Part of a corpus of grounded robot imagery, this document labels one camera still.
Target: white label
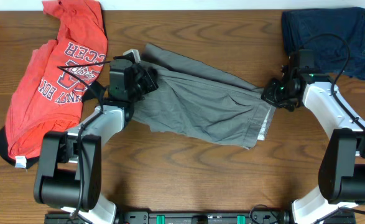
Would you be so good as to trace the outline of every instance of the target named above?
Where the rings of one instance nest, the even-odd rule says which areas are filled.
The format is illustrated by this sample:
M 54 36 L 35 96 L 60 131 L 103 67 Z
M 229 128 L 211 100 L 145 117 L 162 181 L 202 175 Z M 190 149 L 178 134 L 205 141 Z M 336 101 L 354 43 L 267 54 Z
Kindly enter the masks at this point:
M 25 156 L 16 156 L 15 157 L 16 163 L 15 168 L 23 168 L 26 169 L 26 157 Z

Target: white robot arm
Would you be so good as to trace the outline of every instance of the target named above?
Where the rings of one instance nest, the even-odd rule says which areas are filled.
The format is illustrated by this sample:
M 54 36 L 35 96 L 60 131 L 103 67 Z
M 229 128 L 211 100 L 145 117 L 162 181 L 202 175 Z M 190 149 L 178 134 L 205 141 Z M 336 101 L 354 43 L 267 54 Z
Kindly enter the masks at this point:
M 294 201 L 288 211 L 255 209 L 249 213 L 218 214 L 133 212 L 133 215 L 126 213 L 123 217 L 117 206 L 100 194 L 101 147 L 127 125 L 134 112 L 133 102 L 157 89 L 155 75 L 139 66 L 137 50 L 130 50 L 125 55 L 128 57 L 117 57 L 111 62 L 110 99 L 105 100 L 103 106 L 97 106 L 95 112 L 78 126 L 65 133 L 49 132 L 44 137 L 34 190 L 38 203 L 70 213 L 81 207 L 81 210 L 77 209 L 80 221 L 76 223 L 94 224 L 165 224 L 165 220 L 174 224 L 246 224 L 246 220 L 255 224 L 312 224 L 334 214 L 341 207 L 365 204 L 365 165 L 355 164 L 355 156 L 365 157 L 365 134 L 358 126 L 359 122 L 365 127 L 365 121 L 344 100 L 337 86 L 334 85 L 336 96 L 331 94 L 332 80 L 314 68 L 312 51 L 300 50 L 291 57 L 290 65 L 283 67 L 285 75 L 282 81 L 271 80 L 261 98 L 290 111 L 305 106 L 319 120 L 330 143 L 320 167 L 318 186 Z M 78 160 L 76 148 L 79 139 L 83 148 L 82 163 Z M 75 172 L 59 170 L 58 162 L 77 162 L 78 168 Z M 84 181 L 80 177 L 81 167 Z M 45 221 L 74 222 L 68 215 L 48 215 Z

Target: folded cloth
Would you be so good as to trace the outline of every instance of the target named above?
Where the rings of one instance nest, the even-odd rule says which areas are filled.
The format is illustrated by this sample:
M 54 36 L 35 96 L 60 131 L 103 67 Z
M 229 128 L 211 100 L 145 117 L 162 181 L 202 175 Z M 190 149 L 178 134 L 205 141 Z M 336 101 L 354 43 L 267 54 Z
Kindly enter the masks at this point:
M 304 9 L 283 12 L 282 32 L 287 55 L 309 38 L 332 33 L 342 37 L 351 48 L 351 59 L 344 74 L 365 80 L 365 9 Z M 316 50 L 315 65 L 325 73 L 338 73 L 347 56 L 344 44 L 334 37 L 320 37 L 305 44 Z
M 80 122 L 86 86 L 57 66 L 102 62 L 106 58 L 108 40 L 98 2 L 59 0 L 44 1 L 43 5 L 44 13 L 60 19 L 60 29 L 56 40 L 49 40 L 33 51 L 12 95 L 5 125 L 10 159 L 39 156 L 45 133 L 65 131 Z M 90 84 L 102 67 L 69 68 L 69 71 Z
M 159 89 L 135 104 L 132 118 L 151 131 L 248 149 L 266 134 L 275 108 L 260 99 L 262 89 L 151 44 L 141 64 L 157 70 Z

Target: wooden table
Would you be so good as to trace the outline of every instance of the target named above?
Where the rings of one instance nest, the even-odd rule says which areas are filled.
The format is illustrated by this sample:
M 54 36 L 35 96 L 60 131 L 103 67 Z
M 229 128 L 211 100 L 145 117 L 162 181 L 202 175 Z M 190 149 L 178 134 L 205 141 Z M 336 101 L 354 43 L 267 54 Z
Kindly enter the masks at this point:
M 108 57 L 152 42 L 264 86 L 287 63 L 281 11 L 107 11 Z M 0 128 L 32 50 L 54 39 L 59 21 L 42 12 L 0 12 Z M 107 84 L 109 68 L 99 78 Z M 338 86 L 365 119 L 365 82 Z M 84 105 L 83 117 L 95 101 Z M 102 192 L 123 208 L 249 210 L 286 206 L 317 185 L 327 136 L 305 108 L 277 110 L 265 141 L 246 150 L 132 121 L 103 149 Z M 0 158 L 0 223 L 42 223 L 51 210 L 33 199 L 37 165 L 27 172 Z M 358 222 L 365 217 L 358 215 Z

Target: orange t-shirt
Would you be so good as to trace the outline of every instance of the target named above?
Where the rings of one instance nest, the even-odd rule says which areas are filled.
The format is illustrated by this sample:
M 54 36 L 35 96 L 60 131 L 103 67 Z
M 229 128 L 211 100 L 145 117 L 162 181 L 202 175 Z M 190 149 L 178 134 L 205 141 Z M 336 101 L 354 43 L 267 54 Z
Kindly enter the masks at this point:
M 57 68 L 102 62 L 108 40 L 101 6 L 92 0 L 44 1 L 44 13 L 60 19 L 56 40 L 34 50 L 25 75 L 12 95 L 6 118 L 9 157 L 40 155 L 48 131 L 65 131 L 80 122 L 86 86 Z M 88 84 L 103 65 L 68 68 Z

